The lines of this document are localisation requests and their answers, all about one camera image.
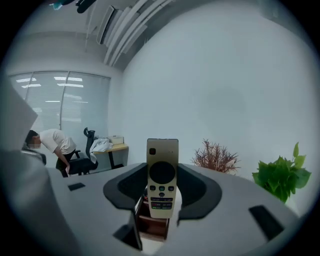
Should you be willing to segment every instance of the white t-shirt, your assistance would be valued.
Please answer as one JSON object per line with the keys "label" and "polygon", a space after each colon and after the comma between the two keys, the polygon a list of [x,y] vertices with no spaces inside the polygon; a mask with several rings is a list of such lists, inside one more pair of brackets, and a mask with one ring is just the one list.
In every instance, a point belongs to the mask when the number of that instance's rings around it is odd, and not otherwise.
{"label": "white t-shirt", "polygon": [[40,132],[41,143],[53,153],[56,148],[61,150],[61,153],[66,155],[76,149],[76,144],[72,138],[66,136],[62,130],[49,129]]}

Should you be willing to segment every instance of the beige remote control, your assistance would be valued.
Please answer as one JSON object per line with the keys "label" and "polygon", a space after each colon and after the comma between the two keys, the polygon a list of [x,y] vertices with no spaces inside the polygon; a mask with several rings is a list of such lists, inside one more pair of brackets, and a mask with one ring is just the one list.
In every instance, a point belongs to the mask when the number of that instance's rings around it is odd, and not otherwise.
{"label": "beige remote control", "polygon": [[146,143],[148,203],[152,218],[172,217],[177,190],[179,141],[149,138]]}

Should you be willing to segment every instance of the white box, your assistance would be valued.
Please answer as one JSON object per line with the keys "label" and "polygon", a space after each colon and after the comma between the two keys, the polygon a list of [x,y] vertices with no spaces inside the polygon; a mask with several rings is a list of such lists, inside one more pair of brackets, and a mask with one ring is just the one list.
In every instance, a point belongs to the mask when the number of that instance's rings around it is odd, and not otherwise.
{"label": "white box", "polygon": [[125,143],[125,139],[122,136],[113,135],[108,138],[113,145]]}

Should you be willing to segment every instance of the dried plant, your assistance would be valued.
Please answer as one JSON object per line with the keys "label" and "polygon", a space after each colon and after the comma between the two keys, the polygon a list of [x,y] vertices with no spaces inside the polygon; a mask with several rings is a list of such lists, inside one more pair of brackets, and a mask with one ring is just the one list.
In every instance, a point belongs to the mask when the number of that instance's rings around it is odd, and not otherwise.
{"label": "dried plant", "polygon": [[208,139],[203,140],[204,149],[195,151],[195,158],[191,162],[197,166],[212,169],[221,173],[236,172],[236,164],[239,162],[237,153],[230,154],[225,146],[210,143]]}

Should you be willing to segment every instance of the potted plant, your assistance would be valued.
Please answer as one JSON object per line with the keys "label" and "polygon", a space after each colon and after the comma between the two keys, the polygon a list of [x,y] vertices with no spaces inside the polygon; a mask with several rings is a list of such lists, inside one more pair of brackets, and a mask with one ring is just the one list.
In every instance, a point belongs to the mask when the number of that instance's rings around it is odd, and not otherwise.
{"label": "potted plant", "polygon": [[208,139],[203,140],[203,145],[204,149],[195,151],[195,157],[191,159],[193,164],[221,173],[236,172],[240,168],[236,167],[239,162],[237,153],[231,154],[225,146],[213,144]]}
{"label": "potted plant", "polygon": [[253,172],[254,182],[279,198],[284,203],[302,189],[308,182],[311,173],[303,168],[306,155],[299,155],[298,142],[294,146],[292,160],[279,158],[268,164],[260,161],[259,172]]}

